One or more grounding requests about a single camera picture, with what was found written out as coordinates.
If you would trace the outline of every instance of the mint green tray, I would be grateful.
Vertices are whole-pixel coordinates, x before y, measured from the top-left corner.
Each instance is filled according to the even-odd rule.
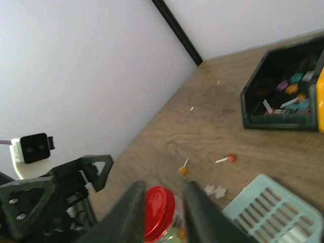
[[[318,243],[322,237],[319,211],[266,175],[257,176],[223,214],[262,243]]]

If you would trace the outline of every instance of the bolt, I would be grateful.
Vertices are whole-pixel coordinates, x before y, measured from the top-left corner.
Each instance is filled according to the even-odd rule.
[[[19,220],[19,221],[22,221],[25,218],[26,218],[26,215],[25,214],[20,214],[20,215],[17,216],[17,220]]]
[[[19,202],[19,200],[17,199],[17,198],[13,198],[13,199],[10,199],[9,200],[9,204],[10,205],[15,205],[15,204],[17,204]]]

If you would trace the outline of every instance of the wall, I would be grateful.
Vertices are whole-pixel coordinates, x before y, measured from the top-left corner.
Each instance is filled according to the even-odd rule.
[[[1,1],[0,139],[46,132],[56,164],[117,158],[195,69],[148,0]]]
[[[322,29],[323,0],[166,0],[203,59]]]

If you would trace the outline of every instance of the wooden table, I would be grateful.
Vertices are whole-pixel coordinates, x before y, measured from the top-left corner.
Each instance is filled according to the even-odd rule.
[[[187,158],[188,178],[228,188],[215,199],[222,208],[266,174],[324,214],[324,134],[245,130],[239,100],[267,49],[310,37],[204,61],[115,162],[105,189],[91,195],[98,219],[136,180],[181,195],[178,169]],[[236,163],[214,164],[229,153]]]

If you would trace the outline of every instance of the glass jar with red lid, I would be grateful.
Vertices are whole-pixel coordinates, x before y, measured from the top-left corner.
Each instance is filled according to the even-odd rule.
[[[186,242],[182,202],[162,186],[146,192],[144,242]]]

